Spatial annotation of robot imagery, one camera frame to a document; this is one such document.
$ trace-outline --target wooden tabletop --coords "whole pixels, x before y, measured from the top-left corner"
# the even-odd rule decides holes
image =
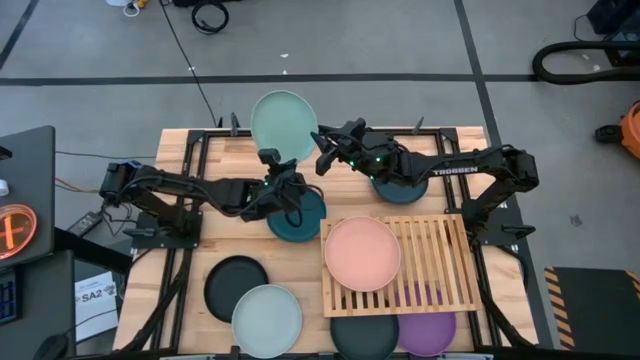
[[[162,132],[156,167],[180,173],[186,148],[188,129],[170,129]],[[487,147],[481,127],[457,128],[461,151]],[[437,154],[433,137],[397,137],[412,151]],[[191,168],[197,168],[199,144],[196,145]],[[418,202],[397,206],[382,201],[374,193],[369,179],[337,162],[323,177],[315,174],[316,150],[298,165],[298,172],[307,183],[320,186],[326,196],[328,217],[394,216],[442,214],[446,207],[443,181],[431,179],[426,196]],[[257,149],[251,138],[214,138],[209,145],[206,164],[207,180],[223,177],[263,178],[267,172],[260,164]],[[491,184],[493,178],[477,174],[467,176],[472,197],[476,197]],[[457,203],[461,198],[454,179]],[[189,285],[179,345],[181,354],[228,353],[235,345],[230,324],[214,318],[204,303],[204,281],[209,271],[221,260],[232,255],[246,255],[259,261],[273,284],[289,289],[303,310],[303,329],[291,353],[335,352],[329,334],[329,320],[323,316],[321,284],[321,249],[317,236],[303,244],[288,243],[275,238],[265,221],[244,223],[239,218],[226,218],[209,205],[202,207],[204,219],[200,246],[193,253]],[[522,283],[518,261],[494,247],[483,247],[487,273],[495,302],[529,341],[537,336]],[[129,276],[127,292],[120,316],[114,349],[127,344],[156,306],[166,250],[157,249],[135,264]],[[176,255],[174,273],[180,265],[181,251]],[[165,316],[162,346],[168,346],[174,305]],[[478,312],[485,344],[489,332],[484,311]],[[472,351],[471,332],[466,313],[457,314],[458,330],[449,351]]]

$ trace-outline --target pink plate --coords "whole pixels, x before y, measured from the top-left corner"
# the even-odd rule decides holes
[[[331,230],[324,249],[331,275],[356,291],[378,290],[391,282],[400,269],[401,256],[393,232],[369,217],[342,221]]]

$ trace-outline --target white object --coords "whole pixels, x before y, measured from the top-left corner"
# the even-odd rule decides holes
[[[0,179],[0,196],[9,195],[9,183],[6,180]]]
[[[117,292],[111,272],[76,282],[76,324],[105,311],[115,310]],[[117,326],[116,311],[97,316],[76,328],[76,342]]]
[[[240,298],[231,317],[233,338],[247,354],[271,359],[287,352],[302,330],[302,310],[289,290],[261,285]]]
[[[128,3],[129,3],[129,0],[107,0],[107,4],[111,6],[123,7],[123,6],[127,6]]]

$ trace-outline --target gray floor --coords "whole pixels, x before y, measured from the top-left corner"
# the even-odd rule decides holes
[[[0,48],[28,0],[0,0]],[[544,45],[572,39],[573,19],[595,0],[464,0],[482,71],[529,74]],[[245,0],[230,3],[229,27],[197,33],[190,13],[168,12],[200,75],[333,73],[470,74],[453,0]],[[579,34],[597,39],[585,22]],[[598,52],[549,59],[558,72],[606,69]],[[136,18],[102,0],[40,0],[0,78],[189,76],[156,1]],[[255,101],[274,89],[295,91],[321,122],[362,116],[371,125],[486,126],[473,82],[315,82],[204,85],[216,115],[231,111],[249,124]],[[487,85],[504,143],[536,156],[541,185],[519,196],[536,275],[544,266],[630,269],[634,257],[640,164],[617,147],[592,141],[593,130],[615,123],[640,87],[599,83],[558,87],[539,83]],[[212,121],[194,85],[0,87],[0,135],[52,124],[58,149],[111,155],[153,155],[160,131],[208,127]],[[85,188],[99,186],[106,160],[58,156],[56,174]],[[56,192],[56,224],[66,227],[98,197]],[[574,226],[571,216],[582,225]],[[103,225],[90,238],[113,239]],[[547,314],[549,307],[545,303]],[[557,343],[557,335],[552,330]],[[106,351],[112,334],[80,351]]]

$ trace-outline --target orange circular display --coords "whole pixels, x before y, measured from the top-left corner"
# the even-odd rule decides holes
[[[36,214],[24,205],[0,207],[0,260],[22,251],[36,232]]]

